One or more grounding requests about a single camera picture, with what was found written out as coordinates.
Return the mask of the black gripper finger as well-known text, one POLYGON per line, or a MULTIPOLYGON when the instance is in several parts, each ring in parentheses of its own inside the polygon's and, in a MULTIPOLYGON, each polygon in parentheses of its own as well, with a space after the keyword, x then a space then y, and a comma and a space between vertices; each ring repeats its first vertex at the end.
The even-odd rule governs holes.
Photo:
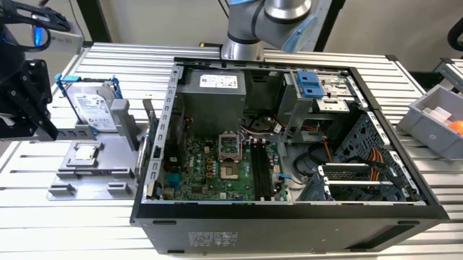
POLYGON ((53 102, 49 67, 45 60, 27 60, 31 81, 38 91, 42 93, 45 103, 53 102))
POLYGON ((53 101, 49 84, 34 84, 33 93, 21 86, 2 85, 2 140, 55 141, 58 128, 47 105, 53 101))

